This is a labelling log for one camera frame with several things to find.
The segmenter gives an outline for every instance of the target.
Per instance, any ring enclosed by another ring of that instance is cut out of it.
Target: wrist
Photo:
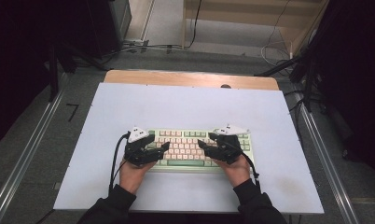
[[[251,178],[249,172],[227,172],[230,184],[235,188]]]
[[[135,195],[143,179],[144,179],[143,175],[125,176],[125,178],[121,176],[119,185],[125,190],[127,190],[129,193]]]

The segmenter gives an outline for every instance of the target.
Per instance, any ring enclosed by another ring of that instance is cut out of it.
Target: cable
[[[290,42],[290,48],[292,49],[292,41],[289,41],[289,40],[284,40],[284,41],[277,41],[277,42],[273,42],[273,43],[268,43],[267,45],[263,46],[263,48],[261,49],[260,51],[260,54],[262,56],[262,58],[264,59],[264,61],[266,61],[266,63],[269,63],[273,66],[277,66],[277,64],[274,64],[274,63],[271,63],[269,62],[269,60],[267,60],[266,58],[266,50],[264,51],[264,54],[263,54],[263,49],[265,49],[266,47],[268,47],[269,45],[273,45],[273,44],[279,44],[279,43],[286,43],[286,42]]]
[[[199,18],[200,7],[201,7],[201,0],[200,0],[200,3],[199,3],[199,7],[197,8],[196,20],[194,21],[193,38],[190,42],[190,45],[187,47],[188,49],[193,45],[194,40],[196,39],[196,27],[197,27],[197,20]]]
[[[296,107],[298,107],[299,104],[303,103],[303,100],[299,100],[295,106],[293,106],[292,108],[289,109],[289,112],[291,112],[292,110],[296,109]]]
[[[129,51],[129,50],[134,50],[134,49],[177,49],[177,50],[185,50],[182,49],[182,46],[180,45],[152,45],[152,46],[133,46],[133,47],[128,47],[120,50],[119,52],[124,52],[124,51]]]
[[[115,175],[113,176],[113,179],[112,179],[112,183],[115,181],[115,179],[116,179],[116,176],[118,175],[118,172],[120,171],[120,169],[121,169],[121,167],[124,165],[124,163],[126,163],[127,162],[127,160],[129,159],[130,157],[128,157],[120,166],[119,166],[119,168],[116,170],[116,173],[115,173]]]
[[[55,211],[56,211],[55,209],[51,209],[39,221],[37,221],[35,224],[41,224],[42,222],[44,222],[46,220],[46,218],[48,218]]]
[[[105,61],[100,62],[100,63],[98,63],[98,64],[104,66],[106,63],[109,63],[109,62],[115,57],[115,55],[116,55],[117,53],[118,53],[118,52],[115,52],[115,53],[109,54],[109,58],[108,58],[108,59],[106,59]],[[77,65],[78,67],[92,67],[92,64],[90,64],[90,63],[81,63],[81,62],[76,62],[76,65]]]
[[[251,161],[251,159],[243,152],[243,150],[240,148],[240,147],[235,147],[234,145],[228,143],[228,142],[224,142],[222,141],[222,144],[225,144],[231,148],[238,148],[241,152],[241,154],[245,157],[246,161],[248,161],[249,165],[251,166],[252,168],[252,173],[254,175],[254,178],[255,178],[255,183],[257,185],[257,188],[259,189],[260,191],[260,182],[259,182],[259,174],[257,173],[256,169],[255,169],[255,165],[254,163]]]
[[[293,93],[304,93],[304,91],[290,91],[290,92],[284,93],[284,96],[287,96]]]
[[[114,172],[115,172],[115,166],[116,166],[116,159],[117,159],[117,156],[118,156],[118,148],[120,146],[120,143],[121,141],[124,139],[124,138],[129,138],[130,136],[130,132],[128,133],[125,133],[123,134],[120,139],[118,140],[118,143],[116,144],[116,148],[115,148],[115,154],[114,154],[114,159],[113,159],[113,162],[112,162],[112,172],[111,172],[111,179],[110,179],[110,182],[109,182],[109,190],[108,190],[108,193],[110,194],[111,191],[112,191],[112,188],[113,188],[113,182],[115,180],[114,178]]]
[[[277,22],[276,22],[275,25],[274,25],[274,29],[272,30],[272,33],[271,33],[271,35],[270,35],[270,37],[269,37],[269,41],[268,41],[267,44],[270,44],[271,37],[272,37],[272,35],[273,35],[274,32],[275,32],[275,27],[277,27],[277,25],[278,25],[278,21],[280,21],[280,18],[281,18],[281,16],[284,14],[284,12],[285,12],[285,10],[286,10],[286,7],[287,7],[287,5],[289,4],[289,2],[290,2],[290,0],[287,0],[286,4],[285,4],[285,6],[284,6],[283,11],[281,12],[280,16],[278,16]]]

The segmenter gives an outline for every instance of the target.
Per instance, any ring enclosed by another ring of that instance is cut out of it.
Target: wire
[[[287,96],[293,93],[304,93],[304,91],[290,91],[290,92],[284,93],[284,96]]]
[[[115,166],[116,166],[116,159],[117,159],[117,156],[118,156],[118,148],[120,146],[120,143],[121,141],[124,139],[124,138],[129,138],[130,136],[130,132],[128,133],[125,133],[123,134],[120,139],[118,140],[118,143],[116,144],[116,148],[115,148],[115,154],[114,154],[114,159],[113,159],[113,162],[112,162],[112,172],[111,172],[111,179],[109,181],[109,190],[108,190],[108,193],[110,194],[111,191],[112,191],[112,188],[113,188],[113,182],[115,181],[115,178],[114,178],[114,172],[115,172]]]
[[[289,109],[289,112],[291,112],[292,110],[296,109],[296,107],[298,107],[299,104],[303,103],[303,100],[299,100],[295,106],[293,106],[292,108]]]
[[[126,163],[127,162],[127,160],[129,159],[129,158],[127,158],[120,166],[119,166],[119,168],[116,170],[116,173],[115,173],[115,175],[113,176],[113,179],[112,179],[112,183],[115,181],[115,179],[116,179],[116,176],[118,175],[118,172],[120,171],[120,169],[121,169],[121,167],[124,165],[124,163]]]
[[[251,159],[243,152],[243,150],[240,148],[240,147],[235,147],[234,145],[228,143],[228,142],[224,142],[222,141],[222,144],[225,144],[231,148],[238,148],[241,152],[241,154],[245,157],[246,161],[248,161],[249,165],[251,166],[252,168],[252,173],[254,174],[254,178],[255,178],[255,183],[257,185],[257,188],[260,190],[260,182],[259,182],[259,174],[257,173],[256,169],[255,169],[255,165],[254,163],[251,161]]]
[[[180,45],[151,45],[151,46],[133,46],[133,47],[128,47],[125,49],[122,49],[119,52],[124,52],[124,51],[129,51],[129,50],[134,50],[134,49],[177,49],[177,50],[185,50],[182,49],[182,46]]]
[[[41,224],[42,222],[44,222],[46,220],[46,218],[48,218],[55,211],[56,211],[55,209],[51,209],[39,221],[37,221],[35,224]]]
[[[263,48],[260,51],[260,54],[261,54],[262,58],[264,59],[264,61],[266,61],[266,63],[269,63],[269,64],[271,64],[273,66],[277,66],[277,64],[271,63],[271,62],[269,62],[269,60],[267,60],[267,58],[266,58],[266,50],[264,50],[264,54],[263,54],[263,49],[266,49],[270,45],[279,44],[279,43],[286,43],[286,42],[290,42],[290,48],[292,49],[292,41],[289,41],[289,40],[283,40],[283,41],[277,41],[277,42],[273,42],[273,43],[268,43],[267,45],[263,46]]]
[[[201,7],[201,0],[200,0],[200,3],[199,3],[199,7],[197,8],[196,20],[194,21],[193,38],[190,42],[190,45],[187,47],[188,49],[193,45],[194,40],[196,39],[196,27],[197,27],[197,20],[199,18],[200,7]]]
[[[281,12],[280,16],[278,16],[277,22],[276,22],[275,25],[274,25],[274,29],[272,30],[272,33],[271,33],[271,35],[269,36],[269,41],[268,41],[267,44],[270,44],[271,37],[272,37],[272,35],[273,35],[274,32],[275,32],[275,27],[277,27],[278,22],[280,21],[281,16],[284,14],[284,12],[285,12],[285,10],[286,10],[286,7],[287,7],[287,5],[289,4],[289,2],[290,2],[290,0],[287,0],[286,4],[285,4],[285,6],[284,6],[283,11]]]

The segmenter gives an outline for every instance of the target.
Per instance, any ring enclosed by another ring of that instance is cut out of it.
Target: green keycap
[[[168,165],[173,166],[203,166],[204,161],[168,161]]]

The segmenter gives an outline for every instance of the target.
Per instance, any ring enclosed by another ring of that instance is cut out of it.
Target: mechanical keyboard
[[[208,146],[216,146],[216,142],[209,138],[208,133],[215,130],[171,130],[149,129],[150,134],[155,134],[155,141],[146,146],[148,150],[160,147],[170,142],[168,151],[164,152],[163,160],[159,160],[150,169],[152,172],[187,172],[187,173],[218,173],[223,172],[211,158],[204,155],[199,148],[198,141],[202,140]],[[243,152],[254,161],[251,137],[249,133],[238,134]]]

